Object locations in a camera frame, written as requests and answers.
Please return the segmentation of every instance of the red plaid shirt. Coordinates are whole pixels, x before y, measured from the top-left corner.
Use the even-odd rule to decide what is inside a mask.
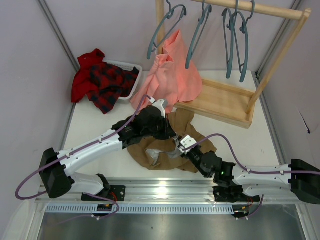
[[[106,114],[114,108],[119,97],[129,96],[139,70],[123,70],[103,62],[104,58],[105,54],[99,49],[78,57],[80,70],[73,80],[71,102],[78,103],[87,95]]]

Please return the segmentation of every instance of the wooden base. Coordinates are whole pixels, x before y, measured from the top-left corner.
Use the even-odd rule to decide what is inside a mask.
[[[249,113],[246,110],[254,93],[211,79],[202,79],[201,94],[193,101],[178,102],[175,107],[248,129],[252,124],[255,108],[253,106]]]

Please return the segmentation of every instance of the stainless steel surface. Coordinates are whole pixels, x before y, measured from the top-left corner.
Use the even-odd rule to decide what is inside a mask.
[[[46,213],[38,240],[304,240],[294,205],[263,206],[249,220],[231,215],[116,214],[104,220]]]
[[[311,216],[307,207],[308,205],[296,206],[305,238],[307,240],[318,239],[315,226],[312,223]]]
[[[234,214],[230,204],[132,204],[118,202],[117,214]],[[49,203],[46,213],[60,214],[101,214],[99,203]],[[117,206],[112,206],[113,213]]]

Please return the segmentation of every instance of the wooden rod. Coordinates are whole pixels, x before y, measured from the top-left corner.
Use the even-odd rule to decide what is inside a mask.
[[[286,53],[288,52],[289,48],[291,47],[292,43],[295,41],[296,37],[300,33],[301,29],[305,25],[306,21],[308,20],[309,16],[311,14],[311,9],[306,8],[303,12],[302,18],[300,21],[296,23],[295,28],[292,30],[291,34],[289,35],[288,39],[284,43],[282,49],[280,50],[279,54],[277,55],[276,59],[274,60],[272,66],[270,67],[269,71],[265,74],[265,76],[262,79],[262,82],[258,86],[257,90],[253,94],[252,98],[249,101],[249,104],[247,106],[246,112],[249,113],[251,111],[251,108],[255,104],[255,102],[258,100],[260,95],[262,94],[263,90],[267,86],[268,82],[270,81],[271,77],[276,72],[277,68],[279,67],[281,61],[285,57]]]
[[[156,10],[156,25],[159,26],[162,19],[165,17],[165,1],[164,0],[155,0],[155,10]],[[165,25],[163,24],[160,28],[157,35],[157,42],[160,43],[165,37]],[[163,53],[163,43],[158,47],[158,54]]]
[[[194,2],[202,3],[203,0],[190,0]],[[225,8],[236,8],[236,0],[205,0],[206,4],[221,6]],[[250,1],[239,1],[238,9],[251,12],[252,3]],[[300,20],[303,17],[303,11],[297,11],[293,9],[287,9],[283,7],[276,7],[264,4],[255,4],[254,12],[257,14],[270,15],[274,17],[291,19],[291,20]]]

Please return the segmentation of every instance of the white plastic basket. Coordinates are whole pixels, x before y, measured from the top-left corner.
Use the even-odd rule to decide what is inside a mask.
[[[117,103],[121,103],[121,104],[128,104],[130,103],[130,99],[132,98],[133,94],[135,93],[136,89],[137,89],[137,86],[138,86],[138,83],[140,81],[140,78],[142,76],[142,66],[139,66],[139,65],[135,65],[135,64],[130,64],[130,63],[125,63],[125,62],[120,62],[120,61],[109,61],[109,60],[106,60],[104,61],[108,64],[111,64],[111,65],[114,65],[114,66],[117,66],[119,68],[122,68],[123,70],[126,70],[126,71],[132,71],[135,68],[137,68],[139,70],[139,75],[138,77],[136,78],[135,80],[135,83],[133,85],[133,88],[129,94],[129,96],[127,97],[119,97]]]

